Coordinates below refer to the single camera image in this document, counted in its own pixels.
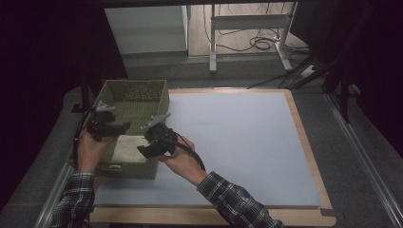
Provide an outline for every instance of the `hand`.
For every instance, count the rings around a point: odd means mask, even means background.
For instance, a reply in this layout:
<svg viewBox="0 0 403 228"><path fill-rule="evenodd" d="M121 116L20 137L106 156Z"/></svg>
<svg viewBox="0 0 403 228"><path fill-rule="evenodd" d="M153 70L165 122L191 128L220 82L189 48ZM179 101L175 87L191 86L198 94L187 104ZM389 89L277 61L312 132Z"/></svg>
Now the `hand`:
<svg viewBox="0 0 403 228"><path fill-rule="evenodd" d="M84 130L80 135L78 145L78 168L79 173L93 173L98 163L104 158L109 146L117 137L108 138L106 141L97 142Z"/></svg>
<svg viewBox="0 0 403 228"><path fill-rule="evenodd" d="M195 150L195 144L189 141L186 137L178 138L178 143L186 145L186 143ZM199 168L198 162L187 153L185 150L176 147L172 156L161 155L157 159L164 162L174 173L185 178L195 186L199 186L205 179L207 174Z"/></svg>

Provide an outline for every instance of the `plaid shirt sleeve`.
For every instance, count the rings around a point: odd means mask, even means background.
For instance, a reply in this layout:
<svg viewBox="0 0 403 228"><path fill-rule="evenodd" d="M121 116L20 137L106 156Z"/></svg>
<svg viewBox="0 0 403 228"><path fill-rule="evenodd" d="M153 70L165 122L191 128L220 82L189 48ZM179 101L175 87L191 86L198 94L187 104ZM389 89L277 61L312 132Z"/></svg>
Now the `plaid shirt sleeve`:
<svg viewBox="0 0 403 228"><path fill-rule="evenodd" d="M283 223L272 219L267 209L255 201L244 188L228 182L214 172L201 182L198 191L233 227L283 227Z"/></svg>
<svg viewBox="0 0 403 228"><path fill-rule="evenodd" d="M73 174L53 212L50 227L91 227L89 213L95 196L93 185L93 174Z"/></svg>

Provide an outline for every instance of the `white cloth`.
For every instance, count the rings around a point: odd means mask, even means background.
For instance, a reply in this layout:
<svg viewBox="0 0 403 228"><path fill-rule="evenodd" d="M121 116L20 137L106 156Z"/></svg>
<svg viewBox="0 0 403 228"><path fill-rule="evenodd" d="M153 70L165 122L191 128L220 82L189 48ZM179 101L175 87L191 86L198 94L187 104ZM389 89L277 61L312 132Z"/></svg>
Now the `white cloth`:
<svg viewBox="0 0 403 228"><path fill-rule="evenodd" d="M121 135L116 142L112 162L146 162L146 158L137 149L139 145L148 145L143 136Z"/></svg>

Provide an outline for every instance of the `cable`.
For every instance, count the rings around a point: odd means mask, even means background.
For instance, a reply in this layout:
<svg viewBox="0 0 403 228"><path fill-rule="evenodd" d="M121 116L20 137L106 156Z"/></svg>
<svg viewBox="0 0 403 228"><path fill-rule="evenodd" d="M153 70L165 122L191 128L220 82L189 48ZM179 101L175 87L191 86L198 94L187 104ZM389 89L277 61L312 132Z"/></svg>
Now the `cable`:
<svg viewBox="0 0 403 228"><path fill-rule="evenodd" d="M285 2L282 3L281 13L284 11Z"/></svg>
<svg viewBox="0 0 403 228"><path fill-rule="evenodd" d="M220 15L220 13L221 13L221 5L219 5L219 15ZM203 5L203 22L204 22L205 35L207 37L208 42L211 44L211 40L210 40L210 37L208 36L208 32L207 32L207 25L206 25L206 22L205 22L205 5ZM239 31L243 31L243 30L245 30L245 29L238 29L238 30L227 32L227 33L221 33L221 31L219 30L219 33L221 35L227 35L227 34L236 33L236 32L239 32ZM246 50L249 50L249 49L252 49L252 48L256 48L256 49L263 50L263 51L268 50L274 45L274 43L276 41L274 39L271 39L271 38L260 37L262 31L263 31L263 29L258 30L257 35L249 40L250 47L247 47L245 49L235 49L235 48L224 46L224 45L216 45L216 47L227 48L227 49L230 49L230 50L233 50L233 51L238 51L238 52L243 52L243 51L246 51ZM265 44L267 47L260 47L259 45L261 45L261 44Z"/></svg>
<svg viewBox="0 0 403 228"><path fill-rule="evenodd" d="M291 82L291 84L289 84L288 86L283 86L283 88L290 88L292 85L293 85L293 83L296 81L296 79L298 78L298 76L302 73L302 70L303 70L304 68L302 67L300 70L299 70L299 72L294 76L294 79L293 79L293 81Z"/></svg>
<svg viewBox="0 0 403 228"><path fill-rule="evenodd" d="M299 69L301 69L301 68L302 68L303 66L305 66L307 63L309 63L309 61L311 61L313 58L314 58L314 55L311 54L311 55L309 55L300 65L296 66L293 70L291 70L291 71L289 71L289 72L286 72L286 73L284 73L284 74L281 74L281 75L279 75L279 76L277 76L277 77L274 77L274 78L265 80L265 81L263 81L263 82L250 85L250 86L248 86L246 89L249 89L249 88L252 88L252 87L255 87L255 86L259 86L259 85L262 85L262 84L265 84L265 83L268 83L268 82L271 82L271 81L274 81L274 80L279 79L279 78L281 78L281 77L286 77L286 78L285 78L283 81L281 81L281 83L278 85L278 88L280 88L280 87L282 87L283 83L287 80L287 78L288 78L289 75L291 75L292 73L297 72Z"/></svg>
<svg viewBox="0 0 403 228"><path fill-rule="evenodd" d="M228 10L231 12L231 14L234 14L234 13L231 11L231 9L229 9L229 4L228 4Z"/></svg>
<svg viewBox="0 0 403 228"><path fill-rule="evenodd" d="M95 107L90 108L87 110L83 116L81 117L81 121L78 123L77 130L74 135L74 142L73 142L73 160L74 160L74 166L75 168L78 168L78 144L80 142L80 135L81 132L84 128L84 122L86 121L86 118L88 117L91 112L95 110Z"/></svg>
<svg viewBox="0 0 403 228"><path fill-rule="evenodd" d="M177 142L175 145L177 145L178 147L180 147L180 148L184 149L185 151L187 151L187 152L189 153L189 155L191 155L191 156L196 160L196 162L198 162L199 167L200 167L203 171L205 171L204 163L202 162L202 159L201 159L201 157L199 156L199 154L196 153L196 151L194 151L194 150L192 149L192 147L190 147L190 145L187 143L187 141L186 141L180 134L178 134L177 132L175 132L175 134L177 134L179 137L181 137L181 139L182 139L182 140L184 141L184 143L187 145L187 148L186 148L185 145L183 145L183 144L181 144L181 143L178 143L178 142Z"/></svg>
<svg viewBox="0 0 403 228"><path fill-rule="evenodd" d="M255 14L258 12L258 10L259 10L260 8L262 8L262 6L263 6L263 4L260 3L259 7L258 7L258 8L256 9L256 11L255 11Z"/></svg>
<svg viewBox="0 0 403 228"><path fill-rule="evenodd" d="M273 7L274 3L269 3L269 5L267 5L266 14L271 14L272 13L272 7Z"/></svg>

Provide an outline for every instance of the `wooden border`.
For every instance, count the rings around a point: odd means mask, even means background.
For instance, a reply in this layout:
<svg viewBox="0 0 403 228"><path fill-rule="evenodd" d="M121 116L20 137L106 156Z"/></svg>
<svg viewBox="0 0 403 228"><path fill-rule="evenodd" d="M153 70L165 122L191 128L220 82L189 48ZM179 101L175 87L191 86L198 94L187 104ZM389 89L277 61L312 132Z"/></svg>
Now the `wooden border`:
<svg viewBox="0 0 403 228"><path fill-rule="evenodd" d="M305 156L313 174L320 198L319 208L308 209L269 209L270 216L280 219L287 226L333 226L336 217L322 216L321 210L333 210L327 195L317 162L306 136L302 121L292 93L287 89L170 89L169 93L261 93L283 92L297 132L301 139ZM99 207L91 214L92 222L120 222L139 224L180 224L180 225L227 225L228 223L215 209L197 208L132 208L132 207Z"/></svg>

